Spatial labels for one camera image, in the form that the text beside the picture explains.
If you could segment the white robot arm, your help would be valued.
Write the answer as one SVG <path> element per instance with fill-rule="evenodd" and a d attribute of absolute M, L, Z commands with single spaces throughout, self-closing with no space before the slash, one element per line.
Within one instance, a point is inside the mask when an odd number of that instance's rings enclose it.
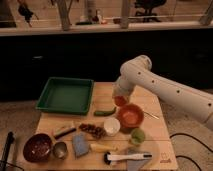
<path fill-rule="evenodd" d="M 165 102 L 181 108 L 213 131 L 213 95 L 154 74 L 152 61 L 139 55 L 124 62 L 115 81 L 112 97 L 129 101 L 136 86 L 143 87 Z"/>

